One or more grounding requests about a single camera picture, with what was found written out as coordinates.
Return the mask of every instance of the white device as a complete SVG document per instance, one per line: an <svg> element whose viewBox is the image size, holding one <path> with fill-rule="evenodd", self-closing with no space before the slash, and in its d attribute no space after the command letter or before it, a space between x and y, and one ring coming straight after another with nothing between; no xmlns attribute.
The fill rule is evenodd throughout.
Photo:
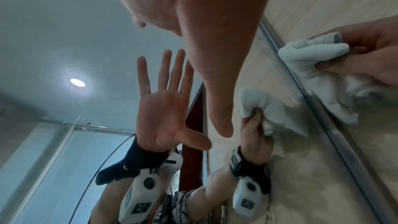
<svg viewBox="0 0 398 224"><path fill-rule="evenodd" d="M241 178L233 194L233 209L238 214L250 218L256 212L261 198L260 185L250 177Z"/></svg>
<svg viewBox="0 0 398 224"><path fill-rule="evenodd" d="M183 158L177 152L172 152L158 170L168 170L176 173L182 167ZM157 174L151 174L150 169L140 172L124 196L120 211L121 224L141 223L144 221L161 194L160 181Z"/></svg>

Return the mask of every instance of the white cloth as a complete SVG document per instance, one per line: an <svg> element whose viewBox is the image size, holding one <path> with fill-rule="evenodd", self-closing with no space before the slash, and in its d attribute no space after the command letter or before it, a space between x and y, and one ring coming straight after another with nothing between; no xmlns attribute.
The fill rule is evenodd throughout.
<svg viewBox="0 0 398 224"><path fill-rule="evenodd" d="M341 34L331 33L311 40L289 42L278 52L302 81L307 91L316 95L338 119L357 124L359 109L375 108L383 102L397 102L398 91L377 84L371 77L346 75L343 77L316 69L315 64L342 56L349 45L342 42Z"/></svg>
<svg viewBox="0 0 398 224"><path fill-rule="evenodd" d="M285 135L293 131L308 136L307 121L297 108L286 106L281 100L267 92L245 88L240 92L240 113L243 118L252 116L253 110L260 108L264 119L262 127L265 136L274 132Z"/></svg>

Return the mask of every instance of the ceiling light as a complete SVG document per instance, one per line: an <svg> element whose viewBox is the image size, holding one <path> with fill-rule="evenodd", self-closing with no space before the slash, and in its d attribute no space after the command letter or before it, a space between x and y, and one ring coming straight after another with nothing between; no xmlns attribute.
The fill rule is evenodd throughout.
<svg viewBox="0 0 398 224"><path fill-rule="evenodd" d="M80 88L84 88L86 86L86 84L84 82L82 82L81 80L78 80L78 79L70 79L69 81L73 85L78 86Z"/></svg>

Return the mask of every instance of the white ceiling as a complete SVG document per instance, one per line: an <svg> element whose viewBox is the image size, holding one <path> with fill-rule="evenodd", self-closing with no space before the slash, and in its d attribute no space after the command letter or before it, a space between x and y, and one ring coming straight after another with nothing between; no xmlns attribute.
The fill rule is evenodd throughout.
<svg viewBox="0 0 398 224"><path fill-rule="evenodd" d="M144 55L152 90L163 50L183 42L138 29L117 0L0 0L0 94L58 120L136 128L136 60ZM81 79L85 88L68 80ZM191 101L201 80L195 75Z"/></svg>

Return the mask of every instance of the short sleeve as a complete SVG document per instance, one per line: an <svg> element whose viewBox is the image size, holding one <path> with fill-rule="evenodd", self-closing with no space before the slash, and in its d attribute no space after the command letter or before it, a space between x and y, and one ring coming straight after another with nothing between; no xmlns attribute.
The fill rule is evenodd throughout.
<svg viewBox="0 0 398 224"><path fill-rule="evenodd" d="M187 202L194 190L189 192L175 192L171 200L173 219L176 224L189 224Z"/></svg>

